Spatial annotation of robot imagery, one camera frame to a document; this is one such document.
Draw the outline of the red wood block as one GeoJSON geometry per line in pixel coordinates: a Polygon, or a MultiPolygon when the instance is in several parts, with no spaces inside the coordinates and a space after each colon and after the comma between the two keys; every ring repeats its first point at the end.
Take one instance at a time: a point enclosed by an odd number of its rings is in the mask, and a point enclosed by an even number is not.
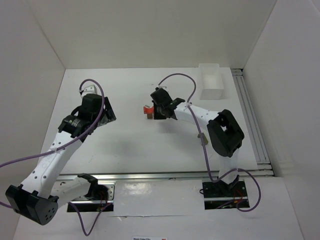
{"type": "Polygon", "coordinates": [[[153,106],[144,106],[143,113],[146,115],[152,115],[154,113],[154,107],[153,106]]]}

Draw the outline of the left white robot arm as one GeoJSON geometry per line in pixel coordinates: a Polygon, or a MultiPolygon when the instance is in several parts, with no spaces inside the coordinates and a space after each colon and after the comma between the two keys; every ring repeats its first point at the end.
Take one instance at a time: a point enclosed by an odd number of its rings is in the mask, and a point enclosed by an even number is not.
{"type": "Polygon", "coordinates": [[[49,149],[32,173],[19,186],[10,185],[5,196],[12,209],[42,226],[48,224],[63,205],[84,197],[106,201],[109,190],[87,173],[55,186],[61,171],[89,134],[116,120],[108,97],[88,93],[82,103],[65,117],[49,149]]]}

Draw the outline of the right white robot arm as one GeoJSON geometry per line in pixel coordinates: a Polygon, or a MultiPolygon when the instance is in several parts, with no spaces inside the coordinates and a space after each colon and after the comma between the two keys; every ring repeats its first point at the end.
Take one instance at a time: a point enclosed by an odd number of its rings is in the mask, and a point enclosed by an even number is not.
{"type": "Polygon", "coordinates": [[[217,179],[213,179],[207,150],[203,150],[209,178],[224,190],[234,188],[239,181],[239,149],[245,135],[233,114],[227,109],[212,111],[194,106],[182,98],[172,99],[166,90],[159,87],[150,96],[154,106],[154,119],[174,119],[194,124],[203,148],[206,144],[202,131],[208,132],[212,148],[219,159],[219,175],[217,179]]]}

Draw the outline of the green wood block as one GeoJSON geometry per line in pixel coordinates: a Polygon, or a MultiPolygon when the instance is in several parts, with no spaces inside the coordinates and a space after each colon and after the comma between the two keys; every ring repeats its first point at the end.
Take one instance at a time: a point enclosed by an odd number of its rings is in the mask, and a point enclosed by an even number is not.
{"type": "Polygon", "coordinates": [[[197,135],[197,138],[200,139],[200,142],[201,142],[202,146],[206,146],[209,143],[209,141],[208,141],[208,139],[207,139],[207,137],[206,137],[204,132],[199,133],[197,135]]]}

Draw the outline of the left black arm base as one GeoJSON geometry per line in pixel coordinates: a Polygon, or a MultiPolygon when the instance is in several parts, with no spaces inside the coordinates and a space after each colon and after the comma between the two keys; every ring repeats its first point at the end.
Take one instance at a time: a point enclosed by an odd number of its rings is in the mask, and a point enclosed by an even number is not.
{"type": "Polygon", "coordinates": [[[104,212],[114,211],[115,183],[100,181],[97,192],[93,197],[80,196],[73,201],[80,213],[98,213],[102,209],[104,212]]]}

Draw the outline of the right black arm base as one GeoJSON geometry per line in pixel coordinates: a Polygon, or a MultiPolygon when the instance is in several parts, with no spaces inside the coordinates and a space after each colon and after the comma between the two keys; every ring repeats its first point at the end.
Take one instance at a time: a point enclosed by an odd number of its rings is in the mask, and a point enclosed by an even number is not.
{"type": "Polygon", "coordinates": [[[238,181],[232,189],[221,181],[217,183],[203,182],[199,193],[204,198],[204,209],[235,209],[249,208],[248,193],[244,181],[238,181]]]}

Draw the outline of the white perforated plastic bin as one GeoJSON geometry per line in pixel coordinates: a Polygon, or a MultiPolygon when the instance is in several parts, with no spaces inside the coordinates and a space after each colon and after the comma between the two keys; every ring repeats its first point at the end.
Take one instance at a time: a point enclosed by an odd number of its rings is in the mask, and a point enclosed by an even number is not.
{"type": "Polygon", "coordinates": [[[200,100],[220,100],[224,93],[224,83],[218,63],[200,63],[197,88],[200,100]]]}

